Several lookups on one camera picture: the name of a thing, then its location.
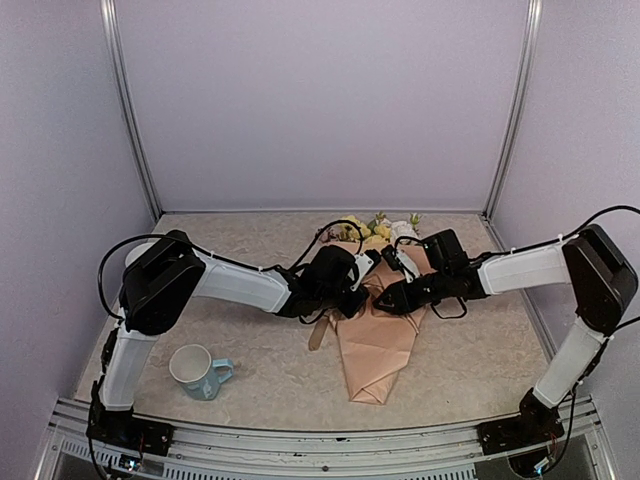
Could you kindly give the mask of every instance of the mug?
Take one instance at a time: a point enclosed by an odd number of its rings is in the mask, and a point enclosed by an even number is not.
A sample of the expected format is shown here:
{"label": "mug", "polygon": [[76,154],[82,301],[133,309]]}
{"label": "mug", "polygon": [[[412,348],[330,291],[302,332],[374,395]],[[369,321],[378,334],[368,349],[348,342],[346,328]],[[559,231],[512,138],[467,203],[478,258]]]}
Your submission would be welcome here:
{"label": "mug", "polygon": [[185,345],[176,350],[169,361],[169,372],[194,400],[213,400],[220,385],[233,376],[233,362],[228,358],[211,360],[202,345]]}

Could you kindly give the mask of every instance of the white wall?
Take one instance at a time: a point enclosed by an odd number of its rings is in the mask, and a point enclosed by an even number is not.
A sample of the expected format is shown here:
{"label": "white wall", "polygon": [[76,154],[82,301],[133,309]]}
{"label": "white wall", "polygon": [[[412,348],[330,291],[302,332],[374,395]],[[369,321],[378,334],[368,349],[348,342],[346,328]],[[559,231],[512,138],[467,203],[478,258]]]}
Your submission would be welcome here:
{"label": "white wall", "polygon": [[[496,224],[510,245],[554,237],[616,203],[640,206],[640,3],[546,0],[531,88]],[[602,219],[640,270],[640,217]],[[570,288],[533,297],[556,343]],[[640,301],[626,318],[640,314]],[[623,480],[640,478],[640,326],[621,331],[592,375]]]}
{"label": "white wall", "polygon": [[132,162],[99,2],[0,2],[0,478],[26,478],[73,393],[102,254],[152,225]]}
{"label": "white wall", "polygon": [[480,211],[527,6],[118,2],[163,208]]}

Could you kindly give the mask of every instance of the table surface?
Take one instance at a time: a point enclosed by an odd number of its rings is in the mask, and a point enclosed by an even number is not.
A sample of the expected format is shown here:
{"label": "table surface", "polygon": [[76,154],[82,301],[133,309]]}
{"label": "table surface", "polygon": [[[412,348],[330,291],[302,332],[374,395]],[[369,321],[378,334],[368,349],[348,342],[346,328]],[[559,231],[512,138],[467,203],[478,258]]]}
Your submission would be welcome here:
{"label": "table surface", "polygon": [[[165,215],[155,232],[178,228],[205,248],[253,263],[288,265],[316,230],[341,213],[233,213]],[[368,221],[372,213],[357,214]],[[407,214],[390,214],[392,220]],[[453,228],[470,256],[494,249],[477,215],[426,214],[419,233]],[[154,346],[136,391],[135,410],[167,419],[234,427],[302,430],[379,430],[450,424],[516,412],[546,368],[540,343],[517,292],[472,301],[463,319],[429,312],[408,366],[384,406],[349,402],[331,329],[318,351],[312,327],[210,298],[192,298],[176,326]],[[108,320],[81,379],[76,398],[90,399]],[[174,383],[169,359],[199,343],[214,358],[228,357],[235,376],[209,402],[189,399]]]}

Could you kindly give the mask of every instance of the black cable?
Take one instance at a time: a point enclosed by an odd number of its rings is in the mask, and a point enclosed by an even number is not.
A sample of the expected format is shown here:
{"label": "black cable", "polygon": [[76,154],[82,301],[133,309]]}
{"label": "black cable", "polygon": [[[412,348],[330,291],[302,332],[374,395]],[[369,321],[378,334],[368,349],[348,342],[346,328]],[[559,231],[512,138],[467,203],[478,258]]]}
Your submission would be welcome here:
{"label": "black cable", "polygon": [[631,205],[612,205],[610,207],[603,208],[602,210],[594,213],[586,221],[584,221],[578,228],[572,230],[571,232],[567,233],[566,235],[562,235],[560,237],[560,239],[554,238],[552,240],[545,240],[544,242],[535,243],[533,245],[527,245],[526,247],[516,248],[516,249],[508,251],[508,252],[496,252],[496,253],[494,253],[494,255],[509,255],[509,254],[512,254],[512,253],[527,252],[527,251],[533,250],[535,248],[546,247],[547,245],[553,245],[554,243],[558,243],[559,241],[564,240],[565,238],[569,238],[569,237],[574,236],[576,233],[580,232],[580,230],[582,230],[584,227],[586,227],[591,222],[593,222],[596,218],[601,217],[602,215],[605,215],[605,214],[607,214],[609,212],[614,212],[616,210],[626,210],[626,211],[633,212],[633,213],[636,213],[636,214],[640,215],[640,208],[632,207]]}
{"label": "black cable", "polygon": [[318,320],[320,320],[320,319],[324,316],[324,314],[325,314],[325,313],[327,313],[327,310],[329,310],[329,309],[328,309],[328,308],[325,308],[325,309],[324,309],[324,310],[322,310],[318,315],[316,315],[316,316],[314,317],[314,319],[313,319],[313,320],[309,320],[308,322],[304,319],[304,317],[302,317],[302,315],[298,317],[298,320],[299,320],[299,321],[300,321],[300,323],[301,323],[301,324],[303,324],[303,325],[313,325],[313,324],[314,324],[314,323],[316,323]]}
{"label": "black cable", "polygon": [[569,440],[571,439],[571,431],[573,430],[573,415],[576,409],[576,398],[577,398],[576,389],[577,388],[578,388],[578,384],[576,383],[571,389],[571,396],[572,396],[571,413],[569,414],[569,428],[567,429],[567,439],[564,441],[564,445],[562,446],[562,451],[560,452],[560,455],[558,455],[558,458],[554,459],[553,464],[551,464],[549,468],[544,470],[542,472],[542,475],[546,475],[547,473],[555,469],[560,463],[560,460],[562,460],[562,458],[564,457],[564,454],[567,453],[567,447],[569,446]]}
{"label": "black cable", "polygon": [[[102,375],[102,377],[100,377],[100,380],[98,380],[97,387],[94,385],[97,391],[100,390],[100,387],[102,386],[102,382],[104,382],[104,378],[105,378],[104,375]],[[89,404],[89,418],[88,418],[89,427],[91,427],[94,424],[94,418],[93,418],[94,407],[95,407],[95,396],[92,392],[91,403]],[[89,435],[89,432],[87,432],[87,439],[89,441],[89,454],[91,455],[91,463],[93,463],[93,468],[96,470],[96,473],[98,474],[101,480],[109,480],[107,476],[104,474],[104,472],[102,471],[101,467],[98,465],[98,462],[96,461],[96,454],[93,450],[93,439]]]}
{"label": "black cable", "polygon": [[409,240],[411,242],[416,242],[416,243],[419,243],[420,245],[424,245],[424,242],[422,240],[420,240],[419,238],[409,237],[407,235],[401,235],[398,238],[396,238],[396,242],[394,243],[393,248],[395,248],[397,250],[398,249],[398,245],[400,244],[400,242],[402,240]]}
{"label": "black cable", "polygon": [[469,313],[469,310],[467,309],[467,305],[466,303],[464,303],[464,300],[462,300],[462,298],[456,297],[456,299],[458,300],[458,303],[462,307],[462,313],[458,315],[443,317],[442,315],[440,315],[440,312],[438,312],[438,310],[436,309],[436,306],[433,303],[429,304],[429,306],[431,307],[431,310],[433,311],[433,313],[435,313],[438,316],[438,318],[440,318],[441,320],[453,320],[457,318],[464,318],[467,315],[467,313]]}
{"label": "black cable", "polygon": [[102,308],[104,308],[104,310],[112,317],[117,318],[118,320],[123,321],[124,318],[122,318],[120,315],[118,315],[117,313],[114,313],[111,308],[109,307],[109,304],[107,303],[107,299],[105,298],[105,294],[104,294],[104,287],[102,285],[102,276],[103,276],[103,271],[104,271],[104,267],[107,263],[107,260],[109,260],[109,258],[111,258],[111,256],[117,252],[118,250],[120,250],[122,247],[129,245],[130,243],[134,243],[134,242],[139,242],[141,240],[149,240],[149,239],[169,239],[169,240],[173,240],[176,241],[178,243],[182,243],[183,245],[186,245],[190,248],[193,248],[194,250],[202,253],[203,255],[206,255],[207,257],[210,258],[215,258],[216,260],[220,260],[226,263],[230,263],[231,265],[235,265],[237,267],[241,267],[241,268],[246,268],[249,270],[253,270],[256,272],[262,271],[262,272],[268,272],[270,270],[275,270],[277,268],[282,268],[280,265],[272,265],[271,267],[267,267],[267,268],[260,268],[260,267],[256,267],[254,265],[248,265],[246,263],[242,263],[242,262],[238,262],[237,260],[232,260],[230,258],[226,258],[220,255],[216,255],[215,253],[206,250],[205,248],[200,247],[199,245],[196,245],[190,241],[187,240],[183,240],[181,238],[174,238],[170,235],[166,235],[163,233],[146,233],[143,235],[136,235],[134,237],[129,237],[126,240],[121,241],[120,243],[114,245],[113,247],[111,247],[109,249],[109,251],[104,255],[104,257],[102,257],[102,260],[100,261],[100,266],[98,267],[98,294],[100,296],[100,303],[102,304]]}
{"label": "black cable", "polygon": [[640,317],[632,318],[627,322],[621,323],[616,327],[616,329],[614,330],[614,333],[617,332],[618,330],[622,330],[624,327],[628,327],[629,325],[633,325],[634,323],[638,323],[638,322],[640,322]]}
{"label": "black cable", "polygon": [[293,265],[289,267],[289,271],[293,271],[298,267],[298,264],[302,262],[302,260],[304,260],[304,257],[306,257],[309,254],[313,246],[320,239],[320,237],[324,232],[329,230],[334,225],[340,225],[340,224],[350,225],[353,228],[355,228],[356,231],[358,232],[358,235],[360,236],[360,245],[358,245],[358,251],[356,252],[356,255],[358,255],[362,251],[362,245],[364,244],[364,236],[362,235],[362,231],[360,230],[360,227],[358,227],[358,225],[355,222],[352,222],[351,220],[334,220],[333,222],[327,223],[324,227],[322,227],[320,230],[316,232],[316,236],[313,237],[313,240],[311,241],[309,246],[306,248],[306,250],[302,252],[302,255],[300,255],[300,257],[295,262],[293,262]]}

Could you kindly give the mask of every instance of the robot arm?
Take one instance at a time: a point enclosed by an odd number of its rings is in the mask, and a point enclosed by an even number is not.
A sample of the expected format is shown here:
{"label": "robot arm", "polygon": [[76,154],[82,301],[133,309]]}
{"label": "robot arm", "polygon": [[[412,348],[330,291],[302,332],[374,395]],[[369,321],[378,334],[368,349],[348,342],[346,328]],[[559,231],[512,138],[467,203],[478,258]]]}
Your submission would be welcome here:
{"label": "robot arm", "polygon": [[191,297],[219,298],[282,317],[337,308],[350,318],[369,295],[362,279],[380,259],[375,250],[353,255],[329,245],[308,265],[262,269],[194,251],[178,230],[136,247],[123,273],[119,316],[124,321],[116,324],[103,348],[103,377],[94,384],[87,434],[166,455],[171,427],[134,418],[134,391],[153,345],[175,325]]}
{"label": "robot arm", "polygon": [[[457,297],[485,298],[521,288],[571,284],[577,318],[547,371],[520,403],[516,419],[479,427],[485,454],[549,440],[564,434],[557,406],[597,365],[609,336],[638,289],[638,278],[598,225],[568,239],[510,254],[483,254],[470,260],[455,233],[446,230],[421,241],[435,273],[390,285],[374,305],[404,314],[425,304]],[[382,255],[392,269],[403,269],[393,247]]]}

